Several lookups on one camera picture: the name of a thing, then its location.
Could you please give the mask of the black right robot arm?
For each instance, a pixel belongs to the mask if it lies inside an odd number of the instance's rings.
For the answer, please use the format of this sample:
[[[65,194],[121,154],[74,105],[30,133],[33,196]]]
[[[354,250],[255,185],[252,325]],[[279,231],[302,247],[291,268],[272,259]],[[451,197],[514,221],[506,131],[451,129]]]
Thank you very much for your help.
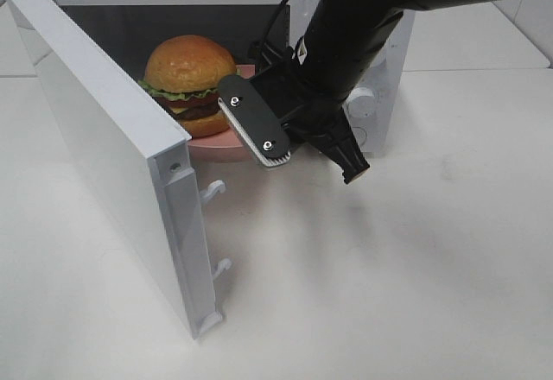
[[[308,143],[351,182],[369,165],[343,104],[404,12],[487,1],[494,0],[319,0],[304,35],[280,60],[249,79],[219,82],[219,106],[262,166],[281,166]]]

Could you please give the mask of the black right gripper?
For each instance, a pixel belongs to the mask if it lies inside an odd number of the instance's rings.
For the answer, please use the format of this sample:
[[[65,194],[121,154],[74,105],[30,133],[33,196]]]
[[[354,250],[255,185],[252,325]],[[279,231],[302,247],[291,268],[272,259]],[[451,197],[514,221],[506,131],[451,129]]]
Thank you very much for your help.
[[[290,140],[308,143],[341,168],[350,184],[369,168],[345,112],[344,54],[336,46],[299,42],[282,60],[250,79],[228,75],[219,82],[219,95],[263,100]]]

